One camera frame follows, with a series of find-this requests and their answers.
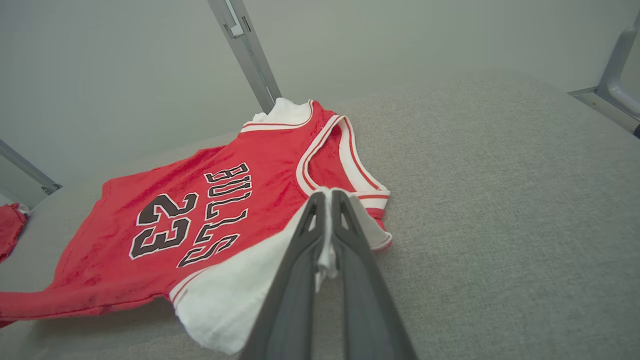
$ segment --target red cloth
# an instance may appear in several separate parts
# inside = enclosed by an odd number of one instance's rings
[[[18,234],[22,230],[27,217],[18,211],[20,204],[0,206],[0,263],[8,258],[18,242]]]
[[[51,285],[37,293],[0,293],[0,327],[100,315],[155,297],[173,300],[184,279],[279,233],[318,187],[314,179],[366,190],[363,204],[377,207],[371,211],[380,220],[388,191],[369,184],[348,120],[317,102],[306,106],[307,121],[247,123],[227,146],[106,182]],[[314,156],[323,144],[335,154]]]

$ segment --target white cloth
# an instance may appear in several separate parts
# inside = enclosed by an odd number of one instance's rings
[[[318,191],[330,195],[327,188]],[[367,214],[357,197],[350,195],[349,198],[370,246],[384,247],[390,241],[388,233]],[[173,300],[173,306],[187,333],[199,344],[228,354],[244,346],[306,205],[302,205],[280,233],[189,278],[185,290]],[[330,226],[326,230],[331,231],[330,216],[326,218]],[[335,251],[328,238],[318,265],[316,291],[325,276],[337,275]]]

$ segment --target jersey armhole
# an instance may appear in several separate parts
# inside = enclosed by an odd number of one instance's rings
[[[339,159],[340,169],[336,169],[336,172],[340,174],[334,176],[340,178],[339,181],[336,180],[337,184],[318,184],[310,174],[310,163],[324,146],[330,147],[326,152],[334,159],[333,162],[326,160],[330,165],[323,167],[323,170],[335,167],[336,160]],[[353,126],[346,116],[334,115],[329,119],[301,157],[296,169],[296,179],[307,196],[320,186],[336,186],[354,193],[367,208],[369,214],[377,220],[382,217],[390,193],[362,165],[356,150]]]

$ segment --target white wall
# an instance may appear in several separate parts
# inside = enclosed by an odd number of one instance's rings
[[[597,86],[638,0],[244,0],[284,97],[331,103],[465,69]]]
[[[62,185],[260,111],[206,0],[0,1],[0,138]]]

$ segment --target gray fabric surface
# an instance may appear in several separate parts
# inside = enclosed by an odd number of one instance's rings
[[[510,72],[333,110],[349,115],[363,163],[392,192],[385,223],[394,245],[378,261],[420,358],[638,357],[640,140],[550,85]],[[48,285],[105,179],[63,188],[35,209],[0,265],[0,290]],[[326,282],[316,298],[314,359],[342,358],[340,304],[339,285]],[[165,301],[16,323],[0,330],[0,347],[7,359],[228,358],[191,341]]]

